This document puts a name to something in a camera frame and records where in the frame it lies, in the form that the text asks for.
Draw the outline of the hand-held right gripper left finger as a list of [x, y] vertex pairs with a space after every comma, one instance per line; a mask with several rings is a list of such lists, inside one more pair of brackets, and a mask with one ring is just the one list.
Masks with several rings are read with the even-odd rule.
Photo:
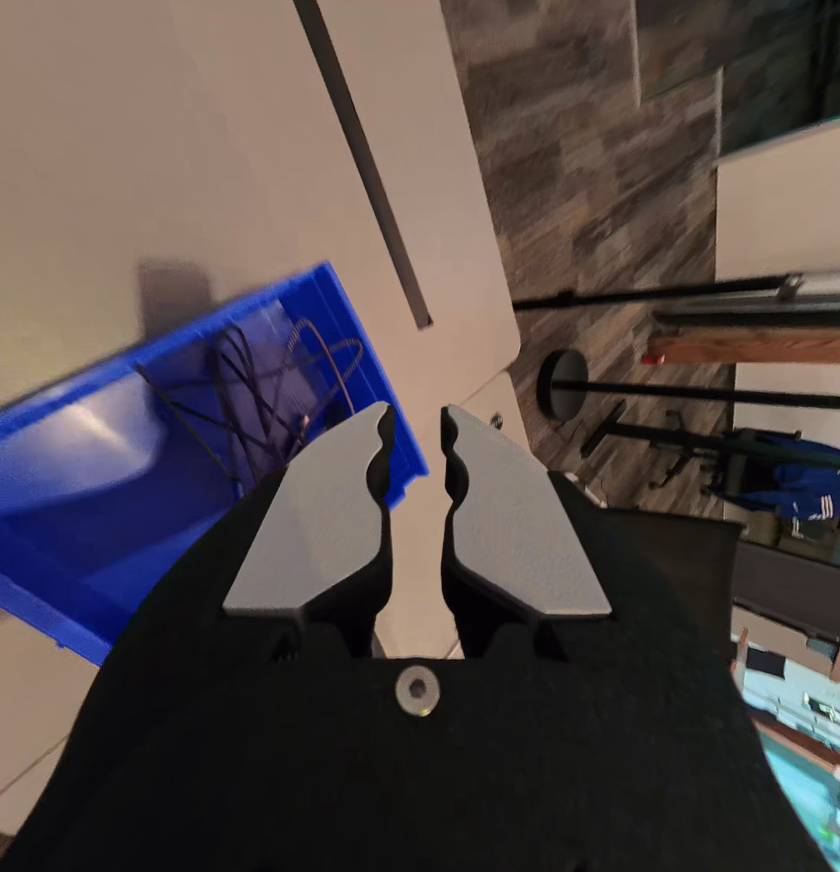
[[285, 469], [227, 593], [230, 616], [298, 616], [355, 584], [374, 616], [392, 591], [394, 408], [374, 402], [317, 437]]

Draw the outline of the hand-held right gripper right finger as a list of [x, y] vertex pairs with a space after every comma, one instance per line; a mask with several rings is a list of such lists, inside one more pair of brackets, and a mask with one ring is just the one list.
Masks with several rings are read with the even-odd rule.
[[545, 467], [458, 406], [442, 408], [441, 441], [454, 570], [530, 616], [609, 616], [609, 600]]

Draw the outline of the blue plastic bin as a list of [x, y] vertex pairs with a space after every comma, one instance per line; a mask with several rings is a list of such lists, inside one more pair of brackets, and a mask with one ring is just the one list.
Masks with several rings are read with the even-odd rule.
[[427, 464], [321, 263], [0, 408], [0, 609], [101, 665], [232, 505], [377, 401], [395, 409], [394, 509]]

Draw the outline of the grey desk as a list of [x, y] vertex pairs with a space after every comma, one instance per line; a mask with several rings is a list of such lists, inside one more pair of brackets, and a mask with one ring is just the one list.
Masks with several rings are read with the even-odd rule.
[[429, 467], [378, 638], [458, 657], [440, 409], [528, 443], [440, 3], [0, 2], [0, 406], [323, 260]]

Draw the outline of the black round-base stand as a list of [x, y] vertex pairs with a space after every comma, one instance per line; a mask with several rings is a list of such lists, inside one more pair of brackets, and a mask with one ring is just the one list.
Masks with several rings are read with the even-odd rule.
[[581, 352], [556, 351], [544, 359], [538, 371], [536, 399], [548, 420], [566, 423], [576, 419], [591, 394], [840, 411], [840, 395], [601, 382], [589, 379], [587, 360]]

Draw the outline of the black easel board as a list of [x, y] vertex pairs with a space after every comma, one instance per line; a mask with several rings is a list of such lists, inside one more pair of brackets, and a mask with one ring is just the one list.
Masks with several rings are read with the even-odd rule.
[[661, 573], [722, 656], [732, 652], [735, 606], [840, 646], [840, 567], [743, 540], [726, 520], [623, 508], [601, 514]]

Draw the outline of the blue jacket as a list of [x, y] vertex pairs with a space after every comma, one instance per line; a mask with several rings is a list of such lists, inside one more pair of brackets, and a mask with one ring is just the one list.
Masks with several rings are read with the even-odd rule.
[[840, 526], [840, 470], [836, 468], [733, 455], [709, 489], [747, 511], [790, 520], [794, 535], [806, 532], [810, 521], [837, 521]]

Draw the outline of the wooden post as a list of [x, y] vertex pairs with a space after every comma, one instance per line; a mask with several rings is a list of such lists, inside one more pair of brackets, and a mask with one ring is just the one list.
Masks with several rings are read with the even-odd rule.
[[653, 333], [645, 354], [671, 365], [840, 365], [840, 330], [681, 328]]

